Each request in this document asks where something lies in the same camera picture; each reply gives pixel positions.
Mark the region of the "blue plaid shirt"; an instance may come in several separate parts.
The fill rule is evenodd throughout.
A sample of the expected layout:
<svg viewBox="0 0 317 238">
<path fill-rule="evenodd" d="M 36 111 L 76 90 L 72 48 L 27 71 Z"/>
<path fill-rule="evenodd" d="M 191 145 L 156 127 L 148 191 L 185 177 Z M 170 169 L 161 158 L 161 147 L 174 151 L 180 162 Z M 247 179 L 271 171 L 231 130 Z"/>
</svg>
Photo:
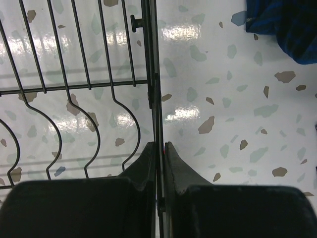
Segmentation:
<svg viewBox="0 0 317 238">
<path fill-rule="evenodd" d="M 248 0 L 246 32 L 273 35 L 280 48 L 298 64 L 317 62 L 315 0 Z"/>
</svg>

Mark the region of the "black wire dish rack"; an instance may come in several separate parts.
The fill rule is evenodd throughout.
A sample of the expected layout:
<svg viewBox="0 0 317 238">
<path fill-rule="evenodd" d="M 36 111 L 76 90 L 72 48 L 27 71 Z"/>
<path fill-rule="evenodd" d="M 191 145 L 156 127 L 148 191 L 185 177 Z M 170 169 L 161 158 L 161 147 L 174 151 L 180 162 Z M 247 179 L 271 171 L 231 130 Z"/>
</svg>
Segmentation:
<svg viewBox="0 0 317 238">
<path fill-rule="evenodd" d="M 0 3 L 0 207 L 20 183 L 159 158 L 152 0 Z"/>
</svg>

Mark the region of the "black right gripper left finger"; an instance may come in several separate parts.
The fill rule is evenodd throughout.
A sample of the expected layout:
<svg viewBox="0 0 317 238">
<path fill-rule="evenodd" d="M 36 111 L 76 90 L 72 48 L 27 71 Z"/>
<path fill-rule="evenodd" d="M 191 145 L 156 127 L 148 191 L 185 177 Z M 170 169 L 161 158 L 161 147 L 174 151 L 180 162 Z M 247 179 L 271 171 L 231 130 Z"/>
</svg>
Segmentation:
<svg viewBox="0 0 317 238">
<path fill-rule="evenodd" d="M 152 142 L 115 177 L 18 184 L 0 209 L 3 238 L 153 238 L 155 155 Z"/>
</svg>

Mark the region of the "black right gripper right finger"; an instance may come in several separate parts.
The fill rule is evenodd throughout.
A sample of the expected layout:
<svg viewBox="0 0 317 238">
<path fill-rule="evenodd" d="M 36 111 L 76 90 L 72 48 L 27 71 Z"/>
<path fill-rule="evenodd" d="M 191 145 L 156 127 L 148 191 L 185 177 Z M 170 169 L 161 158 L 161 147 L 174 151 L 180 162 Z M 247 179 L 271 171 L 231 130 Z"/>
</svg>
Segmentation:
<svg viewBox="0 0 317 238">
<path fill-rule="evenodd" d="M 214 185 L 164 148 L 166 232 L 170 238 L 314 238 L 317 218 L 289 186 Z"/>
</svg>

